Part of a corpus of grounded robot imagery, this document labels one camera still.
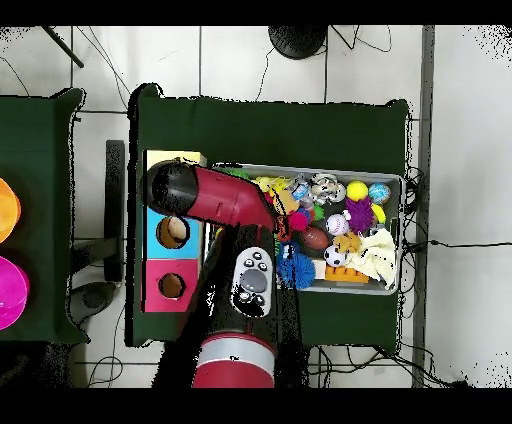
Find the plastic bin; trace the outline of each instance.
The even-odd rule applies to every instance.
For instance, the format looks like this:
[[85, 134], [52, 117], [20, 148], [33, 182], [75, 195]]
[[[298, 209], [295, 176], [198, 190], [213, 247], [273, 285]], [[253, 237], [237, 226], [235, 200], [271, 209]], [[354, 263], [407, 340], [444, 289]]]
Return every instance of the plastic bin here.
[[[348, 183], [354, 180], [362, 181], [368, 186], [376, 182], [382, 182], [384, 184], [387, 184], [388, 187], [391, 189], [391, 196], [389, 200], [383, 205], [383, 208], [386, 214], [386, 229], [390, 231], [390, 233], [392, 234], [396, 247], [395, 266], [397, 273], [394, 284], [391, 285], [391, 287], [388, 290], [386, 290], [384, 288], [384, 282], [379, 282], [372, 278], [370, 278], [370, 281], [366, 284], [315, 280], [311, 287], [303, 291], [387, 296], [393, 294], [398, 289], [401, 275], [400, 259], [402, 256], [402, 237], [400, 237], [400, 235], [403, 233], [403, 224], [405, 217], [404, 207], [406, 202], [405, 180], [401, 176], [392, 174], [372, 174], [364, 172], [337, 171], [330, 169], [290, 168], [281, 166], [250, 164], [243, 164], [242, 168], [247, 174], [249, 174], [251, 178], [255, 178], [258, 176], [283, 176], [287, 178], [294, 178], [297, 174], [301, 172], [304, 173], [307, 177], [312, 177], [314, 174], [317, 173], [328, 173], [335, 175], [338, 181], [341, 182], [345, 187], [348, 185]], [[340, 204], [337, 204], [337, 206], [333, 206], [336, 206], [337, 208], [340, 209], [344, 209], [344, 205], [345, 202], [343, 201]], [[324, 226], [325, 218], [324, 220], [315, 222], [314, 225], [319, 227]]]

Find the blue panel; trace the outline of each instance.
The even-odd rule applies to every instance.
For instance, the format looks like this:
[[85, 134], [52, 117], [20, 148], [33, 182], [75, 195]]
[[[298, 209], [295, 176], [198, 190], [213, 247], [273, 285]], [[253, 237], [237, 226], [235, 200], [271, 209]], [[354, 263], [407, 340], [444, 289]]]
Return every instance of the blue panel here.
[[156, 228], [160, 221], [165, 218], [155, 211], [146, 207], [147, 213], [147, 258], [148, 259], [196, 259], [201, 257], [199, 251], [200, 222], [195, 219], [185, 218], [190, 227], [190, 238], [178, 249], [167, 249], [162, 246], [156, 238]]

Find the table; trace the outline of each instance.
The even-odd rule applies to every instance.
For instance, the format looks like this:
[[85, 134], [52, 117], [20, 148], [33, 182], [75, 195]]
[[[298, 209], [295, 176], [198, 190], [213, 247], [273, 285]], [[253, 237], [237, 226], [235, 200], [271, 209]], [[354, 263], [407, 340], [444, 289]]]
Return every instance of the table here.
[[[155, 84], [129, 105], [128, 345], [175, 340], [180, 314], [140, 311], [142, 211], [138, 181], [146, 149], [200, 151], [209, 163], [238, 162], [403, 175], [408, 106], [296, 104], [163, 98]], [[398, 292], [389, 296], [300, 292], [306, 345], [380, 345], [394, 354]]]

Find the blue fuzzy ball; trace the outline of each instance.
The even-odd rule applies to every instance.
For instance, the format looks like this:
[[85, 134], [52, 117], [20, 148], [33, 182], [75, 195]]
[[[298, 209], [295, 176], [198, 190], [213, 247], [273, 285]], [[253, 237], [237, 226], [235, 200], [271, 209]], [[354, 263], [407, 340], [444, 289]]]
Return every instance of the blue fuzzy ball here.
[[[284, 247], [293, 248], [291, 257], [284, 257]], [[281, 243], [277, 257], [277, 273], [287, 287], [295, 287], [302, 290], [308, 288], [315, 279], [315, 266], [306, 255], [299, 253], [299, 245], [296, 242]]]

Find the pink bowl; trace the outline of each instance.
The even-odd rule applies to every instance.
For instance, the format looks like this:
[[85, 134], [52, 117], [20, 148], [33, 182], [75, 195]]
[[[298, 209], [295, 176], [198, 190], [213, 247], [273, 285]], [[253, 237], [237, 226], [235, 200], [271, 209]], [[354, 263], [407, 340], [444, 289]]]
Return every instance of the pink bowl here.
[[29, 280], [25, 271], [0, 256], [0, 330], [21, 316], [28, 292]]

